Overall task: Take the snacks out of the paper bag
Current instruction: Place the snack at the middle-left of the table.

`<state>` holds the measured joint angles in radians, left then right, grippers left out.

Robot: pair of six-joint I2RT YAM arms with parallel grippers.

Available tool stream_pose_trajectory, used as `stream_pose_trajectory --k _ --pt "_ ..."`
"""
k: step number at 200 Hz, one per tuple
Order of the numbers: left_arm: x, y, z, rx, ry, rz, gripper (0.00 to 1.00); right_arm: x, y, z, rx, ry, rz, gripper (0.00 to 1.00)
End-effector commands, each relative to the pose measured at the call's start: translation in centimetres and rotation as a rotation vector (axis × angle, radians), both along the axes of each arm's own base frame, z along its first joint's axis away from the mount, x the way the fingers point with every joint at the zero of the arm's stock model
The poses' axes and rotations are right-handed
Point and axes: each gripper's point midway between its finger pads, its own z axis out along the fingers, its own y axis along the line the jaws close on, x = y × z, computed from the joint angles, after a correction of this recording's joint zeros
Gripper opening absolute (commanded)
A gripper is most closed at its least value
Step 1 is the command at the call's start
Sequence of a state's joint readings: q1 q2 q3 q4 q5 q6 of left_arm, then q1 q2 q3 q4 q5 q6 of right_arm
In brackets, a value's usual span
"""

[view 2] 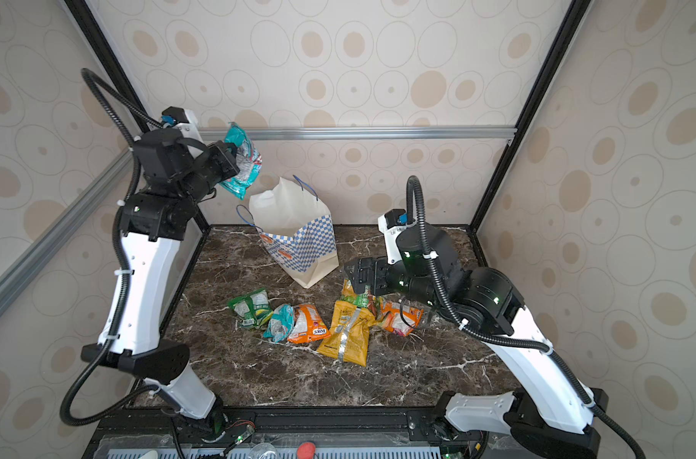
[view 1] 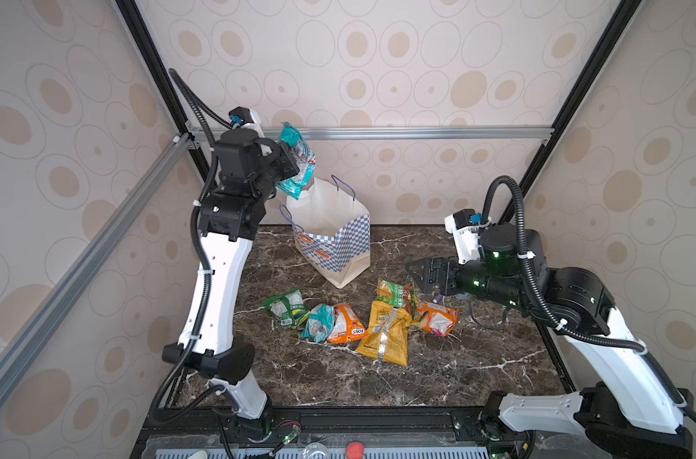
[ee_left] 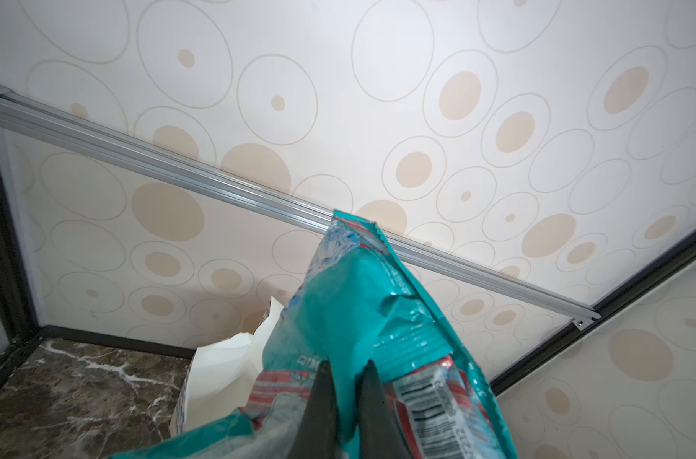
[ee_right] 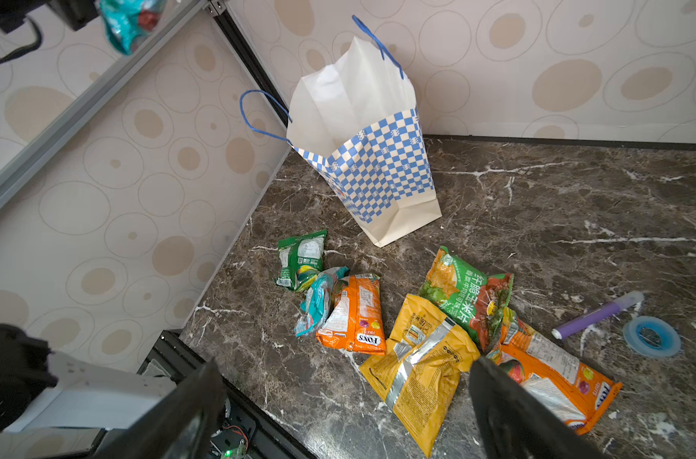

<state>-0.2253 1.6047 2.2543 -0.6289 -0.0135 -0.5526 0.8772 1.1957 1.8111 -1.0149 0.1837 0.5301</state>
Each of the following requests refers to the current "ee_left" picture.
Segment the teal snack bag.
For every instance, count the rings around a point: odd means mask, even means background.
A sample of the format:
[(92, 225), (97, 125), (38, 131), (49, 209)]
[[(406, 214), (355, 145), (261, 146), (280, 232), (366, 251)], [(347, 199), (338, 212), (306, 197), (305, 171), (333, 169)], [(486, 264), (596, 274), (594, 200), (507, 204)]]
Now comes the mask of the teal snack bag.
[(357, 383), (370, 360), (411, 458), (516, 457), (481, 368), (375, 223), (336, 212), (282, 305), (246, 405), (137, 457), (288, 458), (317, 368), (329, 361), (334, 458), (359, 458)]

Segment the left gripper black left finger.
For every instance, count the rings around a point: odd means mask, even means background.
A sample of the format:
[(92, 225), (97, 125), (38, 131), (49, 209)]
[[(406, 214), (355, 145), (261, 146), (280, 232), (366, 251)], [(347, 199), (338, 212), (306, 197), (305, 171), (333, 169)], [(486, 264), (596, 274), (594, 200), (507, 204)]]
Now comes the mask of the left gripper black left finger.
[(333, 459), (338, 447), (338, 409), (332, 367), (321, 361), (288, 459)]

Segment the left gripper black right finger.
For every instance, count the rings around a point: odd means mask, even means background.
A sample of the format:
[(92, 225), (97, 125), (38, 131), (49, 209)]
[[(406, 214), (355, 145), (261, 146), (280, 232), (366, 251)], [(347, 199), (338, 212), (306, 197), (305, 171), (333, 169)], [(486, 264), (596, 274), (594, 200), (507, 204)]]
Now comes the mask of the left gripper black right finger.
[(411, 458), (372, 360), (357, 383), (357, 418), (360, 459)]

